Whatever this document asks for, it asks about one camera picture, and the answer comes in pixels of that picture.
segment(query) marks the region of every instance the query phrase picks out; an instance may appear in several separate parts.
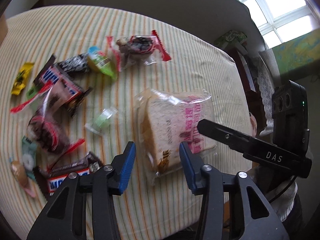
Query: black cable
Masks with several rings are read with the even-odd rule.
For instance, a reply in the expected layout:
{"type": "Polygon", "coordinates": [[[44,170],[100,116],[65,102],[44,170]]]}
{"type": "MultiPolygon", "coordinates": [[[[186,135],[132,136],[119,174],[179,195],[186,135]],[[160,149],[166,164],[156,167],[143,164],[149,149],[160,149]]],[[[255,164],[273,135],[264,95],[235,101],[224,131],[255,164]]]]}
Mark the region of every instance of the black cable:
{"type": "Polygon", "coordinates": [[[280,191],[279,194],[277,194],[274,198],[272,198],[271,200],[269,200],[269,203],[271,204],[273,201],[275,201],[278,197],[280,197],[291,185],[292,183],[295,181],[295,179],[297,178],[297,176],[294,176],[293,179],[288,183],[287,186],[285,186],[285,188],[283,190],[280,191]]]}

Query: yellow candy wrapper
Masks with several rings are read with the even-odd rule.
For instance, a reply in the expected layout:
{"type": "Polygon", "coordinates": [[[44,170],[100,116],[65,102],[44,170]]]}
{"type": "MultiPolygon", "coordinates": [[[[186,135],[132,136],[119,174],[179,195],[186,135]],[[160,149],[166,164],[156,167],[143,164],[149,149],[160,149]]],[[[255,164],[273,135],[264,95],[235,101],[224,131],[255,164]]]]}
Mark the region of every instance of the yellow candy wrapper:
{"type": "Polygon", "coordinates": [[[12,95],[19,95],[21,90],[26,87],[28,77],[33,68],[33,65],[34,63],[25,62],[23,66],[20,68],[11,90],[12,95]]]}

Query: cardboard box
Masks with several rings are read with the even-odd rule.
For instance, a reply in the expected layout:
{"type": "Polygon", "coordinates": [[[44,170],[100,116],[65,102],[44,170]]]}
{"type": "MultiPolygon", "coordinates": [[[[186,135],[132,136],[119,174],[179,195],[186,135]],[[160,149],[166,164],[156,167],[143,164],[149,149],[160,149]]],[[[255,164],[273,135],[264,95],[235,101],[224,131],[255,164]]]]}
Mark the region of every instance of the cardboard box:
{"type": "Polygon", "coordinates": [[[0,46],[2,44],[2,41],[4,40],[5,36],[8,33],[8,27],[7,23],[5,21],[4,15],[0,17],[0,46]]]}

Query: packaged bread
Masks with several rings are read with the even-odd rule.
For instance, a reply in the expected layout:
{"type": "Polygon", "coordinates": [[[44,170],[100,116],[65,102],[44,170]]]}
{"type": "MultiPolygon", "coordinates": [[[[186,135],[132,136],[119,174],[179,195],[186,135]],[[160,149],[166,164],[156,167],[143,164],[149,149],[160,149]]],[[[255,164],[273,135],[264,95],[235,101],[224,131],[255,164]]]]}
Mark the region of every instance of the packaged bread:
{"type": "Polygon", "coordinates": [[[201,119],[214,121],[212,98],[207,91],[170,94],[147,89],[138,95],[137,103],[140,150],[147,169],[156,177],[181,167],[179,145],[183,141],[194,154],[214,151],[216,142],[197,129],[201,119]]]}

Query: window frame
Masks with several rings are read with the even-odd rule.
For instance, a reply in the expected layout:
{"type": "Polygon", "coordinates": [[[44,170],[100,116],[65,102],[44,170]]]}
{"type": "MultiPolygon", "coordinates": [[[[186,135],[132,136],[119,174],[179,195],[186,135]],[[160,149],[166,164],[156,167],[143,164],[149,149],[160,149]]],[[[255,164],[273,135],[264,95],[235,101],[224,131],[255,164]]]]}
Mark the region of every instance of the window frame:
{"type": "Polygon", "coordinates": [[[288,12],[284,15],[281,15],[277,18],[274,18],[272,16],[271,10],[269,9],[269,6],[266,2],[266,0],[256,0],[257,4],[260,6],[260,9],[262,10],[262,13],[264,14],[265,18],[267,19],[267,23],[258,26],[258,29],[261,33],[261,35],[265,35],[271,31],[274,31],[276,35],[278,36],[281,43],[283,43],[283,40],[281,39],[280,35],[277,32],[277,28],[292,22],[296,19],[299,19],[301,17],[312,15],[311,10],[309,9],[308,5],[305,5],[303,7],[300,7],[298,9],[295,9],[291,12],[288,12]]]}

